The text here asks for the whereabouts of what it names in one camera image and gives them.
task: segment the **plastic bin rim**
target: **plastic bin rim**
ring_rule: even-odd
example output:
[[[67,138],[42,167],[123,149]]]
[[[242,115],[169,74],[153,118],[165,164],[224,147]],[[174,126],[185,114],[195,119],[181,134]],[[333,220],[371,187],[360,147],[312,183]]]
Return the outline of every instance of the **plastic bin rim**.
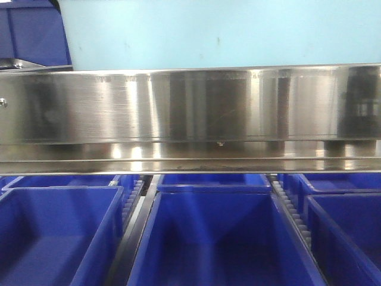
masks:
[[[84,189],[104,189],[104,190],[107,190],[107,189],[116,189],[117,190],[116,194],[118,192],[120,192],[121,194],[123,193],[123,187],[122,186],[67,186],[67,187],[64,187],[64,186],[50,186],[50,187],[47,187],[47,188],[29,188],[27,186],[24,186],[24,187],[19,187],[19,188],[8,189],[7,192],[5,192],[2,196],[0,196],[0,204],[1,204],[1,202],[3,200],[6,200],[6,198],[13,196],[14,193],[17,193],[17,191],[24,190],[24,189],[25,190],[30,190],[30,191],[33,191],[33,192],[38,192],[39,190],[43,191],[43,190],[46,190],[46,189],[50,189],[50,190],[52,190],[52,192],[54,192],[54,190],[62,190],[62,189],[78,189],[78,190],[84,190]]]
[[[11,189],[25,189],[25,188],[28,188],[28,189],[49,189],[49,188],[65,188],[65,189],[72,189],[73,187],[74,188],[77,188],[77,187],[81,187],[81,188],[91,188],[93,186],[86,186],[86,185],[77,185],[77,186],[17,186],[17,187],[14,187],[14,188],[10,188],[11,185],[14,185],[18,182],[20,182],[21,180],[23,180],[24,178],[26,177],[29,177],[29,176],[18,176],[17,178],[13,179],[11,182],[7,183],[3,188],[2,190],[3,191],[9,191]],[[113,177],[112,180],[110,180],[109,182],[109,185],[107,186],[110,186],[110,183],[112,181],[118,181],[119,179],[121,178],[121,175],[115,175]]]
[[[160,175],[159,181],[157,183],[158,186],[205,186],[205,185],[196,185],[196,184],[164,184],[163,180],[164,180],[164,177],[167,176],[167,175],[172,175],[172,174],[163,174],[163,175]],[[239,186],[241,186],[241,187],[242,186],[263,186],[263,187],[266,187],[266,188],[271,187],[271,184],[268,181],[268,179],[266,178],[265,174],[252,174],[252,173],[248,173],[248,174],[244,174],[244,175],[259,175],[261,177],[261,179],[263,180],[263,185],[252,185],[252,184],[247,184],[247,185],[242,185],[242,184],[228,184],[228,185],[223,185],[223,184],[208,184],[207,187],[214,187],[214,186],[224,186],[224,187],[232,187],[232,188],[237,188]]]
[[[357,263],[358,267],[366,272],[368,276],[371,276],[376,284],[381,284],[381,270],[370,260],[370,258],[357,246],[357,244],[347,235],[344,230],[330,217],[330,215],[322,208],[322,206],[315,200],[315,197],[346,197],[354,195],[366,195],[367,194],[333,194],[333,195],[309,195],[307,196],[308,205],[318,213],[323,223],[331,230],[336,238],[342,243],[347,251],[354,257],[360,257],[360,262]]]
[[[311,184],[310,180],[307,179],[307,177],[305,176],[304,173],[297,173],[297,174],[290,174],[290,175],[299,175],[299,178],[302,182],[302,184],[306,184],[307,187],[311,188],[314,192],[337,192],[337,193],[340,193],[342,192],[343,190],[347,190],[347,189],[324,189],[324,190],[320,190],[320,189],[316,189],[314,187],[313,184]],[[350,189],[351,191],[355,191],[355,192],[363,192],[363,191],[370,191],[370,192],[376,192],[376,191],[380,191],[381,188],[355,188],[355,189]]]

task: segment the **blue storage bin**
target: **blue storage bin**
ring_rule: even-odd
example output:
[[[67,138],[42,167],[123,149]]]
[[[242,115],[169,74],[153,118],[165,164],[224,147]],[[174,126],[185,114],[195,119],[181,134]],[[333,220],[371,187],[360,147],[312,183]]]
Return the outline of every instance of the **blue storage bin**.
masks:
[[[277,174],[279,184],[284,190],[288,189],[288,176],[288,174]]]
[[[7,192],[0,198],[0,284],[102,285],[122,236],[121,195],[121,187]]]
[[[0,3],[0,58],[70,64],[61,15],[48,0]]]
[[[139,175],[75,175],[75,176],[21,176],[6,186],[4,191],[12,188],[48,188],[56,186],[123,186],[123,203],[139,179]]]
[[[76,186],[122,186],[121,205],[123,206],[123,220],[125,220],[130,214],[133,202],[138,197],[142,187],[141,185],[135,186],[138,179],[139,175],[21,176],[4,186],[3,192],[14,188],[67,189]]]
[[[308,198],[312,251],[330,285],[381,285],[381,194]]]
[[[325,283],[271,194],[164,192],[127,285]]]
[[[262,174],[170,174],[160,177],[157,189],[162,192],[270,192],[271,185]]]
[[[381,192],[381,173],[289,174],[286,192],[306,219],[306,195]]]

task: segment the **blue plastic bin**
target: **blue plastic bin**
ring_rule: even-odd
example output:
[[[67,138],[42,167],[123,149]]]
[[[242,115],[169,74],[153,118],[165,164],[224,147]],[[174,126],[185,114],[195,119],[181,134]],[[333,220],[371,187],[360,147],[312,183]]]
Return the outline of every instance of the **blue plastic bin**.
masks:
[[[139,175],[76,175],[76,176],[21,176],[3,187],[3,192],[14,188],[75,188],[76,186],[107,187],[122,186],[123,220],[126,221],[132,205],[141,191],[142,185],[136,186]]]
[[[71,63],[61,15],[48,0],[0,3],[0,58]]]
[[[288,176],[288,174],[277,174],[279,184],[283,189],[288,189]]]
[[[286,192],[306,219],[306,195],[381,192],[381,173],[289,174]]]
[[[271,194],[164,192],[127,285],[325,283]]]
[[[170,174],[160,177],[157,189],[162,192],[270,192],[271,185],[261,174]]]
[[[123,203],[128,199],[139,175],[21,176],[4,186],[13,188],[48,188],[56,186],[123,186]]]
[[[308,198],[312,251],[330,285],[381,285],[381,194]]]
[[[0,285],[102,285],[122,236],[121,187],[0,198]]]

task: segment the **brushed metal surface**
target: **brushed metal surface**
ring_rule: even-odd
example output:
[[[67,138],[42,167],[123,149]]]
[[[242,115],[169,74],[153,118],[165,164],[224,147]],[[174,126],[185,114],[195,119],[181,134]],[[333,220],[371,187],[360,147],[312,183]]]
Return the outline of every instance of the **brushed metal surface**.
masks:
[[[0,71],[11,69],[32,69],[36,67],[43,66],[30,61],[24,61],[19,58],[0,58]]]
[[[380,68],[3,72],[0,173],[379,170]]]

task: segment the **metal ledge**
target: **metal ledge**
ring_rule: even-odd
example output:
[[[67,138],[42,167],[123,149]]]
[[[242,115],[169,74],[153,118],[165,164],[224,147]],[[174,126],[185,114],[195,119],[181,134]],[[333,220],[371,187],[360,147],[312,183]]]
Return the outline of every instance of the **metal ledge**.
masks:
[[[380,68],[5,71],[0,173],[379,171]]]

